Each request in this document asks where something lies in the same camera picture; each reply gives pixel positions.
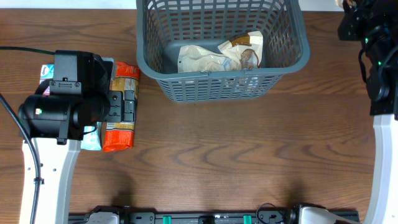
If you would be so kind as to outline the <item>brown topped Pantree bag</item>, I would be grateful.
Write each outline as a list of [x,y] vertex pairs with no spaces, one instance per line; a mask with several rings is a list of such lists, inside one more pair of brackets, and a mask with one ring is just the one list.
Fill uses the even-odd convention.
[[349,7],[356,6],[355,0],[335,0],[335,4],[340,8],[343,8],[345,3],[347,3]]

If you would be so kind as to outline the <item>plain beige snack bag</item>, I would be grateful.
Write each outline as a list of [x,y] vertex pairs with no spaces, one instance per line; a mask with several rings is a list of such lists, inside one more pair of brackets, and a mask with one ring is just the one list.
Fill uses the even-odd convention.
[[232,71],[236,62],[197,45],[180,48],[177,59],[178,73],[187,72],[227,72]]

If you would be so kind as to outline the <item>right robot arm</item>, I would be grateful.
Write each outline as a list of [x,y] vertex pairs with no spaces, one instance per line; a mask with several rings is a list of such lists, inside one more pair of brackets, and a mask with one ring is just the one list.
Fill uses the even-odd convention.
[[365,223],[397,223],[397,2],[335,2],[345,16],[338,37],[361,43],[361,76],[371,100],[376,140],[373,185]]

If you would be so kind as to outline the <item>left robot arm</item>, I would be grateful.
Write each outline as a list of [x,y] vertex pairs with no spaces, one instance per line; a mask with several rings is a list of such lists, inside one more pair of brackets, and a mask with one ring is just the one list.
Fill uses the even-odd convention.
[[24,185],[20,223],[66,223],[73,173],[84,136],[99,123],[136,120],[136,88],[115,85],[136,72],[112,58],[82,51],[55,52],[53,77],[19,107]]

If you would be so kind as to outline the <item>beige brown snack bag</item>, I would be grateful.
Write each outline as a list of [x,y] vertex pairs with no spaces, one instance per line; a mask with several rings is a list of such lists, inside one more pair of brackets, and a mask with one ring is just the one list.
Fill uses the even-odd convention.
[[218,50],[236,62],[233,70],[252,70],[262,62],[263,35],[260,31],[248,32],[223,42]]

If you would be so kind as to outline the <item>Kleenex tissue multipack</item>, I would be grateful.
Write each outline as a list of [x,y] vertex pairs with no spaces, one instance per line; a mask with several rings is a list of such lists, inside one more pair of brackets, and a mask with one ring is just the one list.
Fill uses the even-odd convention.
[[50,94],[50,84],[53,82],[54,68],[54,64],[45,64],[41,67],[39,87],[43,95],[47,96]]

